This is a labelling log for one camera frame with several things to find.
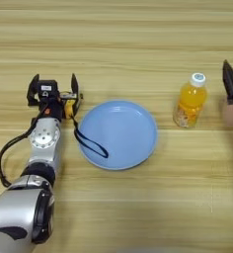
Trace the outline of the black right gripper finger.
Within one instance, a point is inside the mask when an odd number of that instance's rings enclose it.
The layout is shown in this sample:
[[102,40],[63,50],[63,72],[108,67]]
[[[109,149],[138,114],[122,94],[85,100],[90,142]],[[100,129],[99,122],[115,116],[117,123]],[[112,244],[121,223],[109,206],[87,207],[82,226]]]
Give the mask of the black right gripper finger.
[[227,93],[227,103],[233,105],[233,68],[227,60],[223,62],[222,78]]

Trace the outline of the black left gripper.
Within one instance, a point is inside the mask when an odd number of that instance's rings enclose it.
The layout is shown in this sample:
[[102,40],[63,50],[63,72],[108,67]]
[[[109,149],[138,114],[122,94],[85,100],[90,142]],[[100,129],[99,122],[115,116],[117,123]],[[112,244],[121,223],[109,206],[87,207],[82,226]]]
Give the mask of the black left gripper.
[[72,93],[61,93],[56,99],[42,98],[39,102],[35,95],[38,93],[39,75],[35,75],[29,84],[27,100],[29,106],[37,106],[44,118],[72,119],[79,109],[79,86],[74,73],[71,77]]

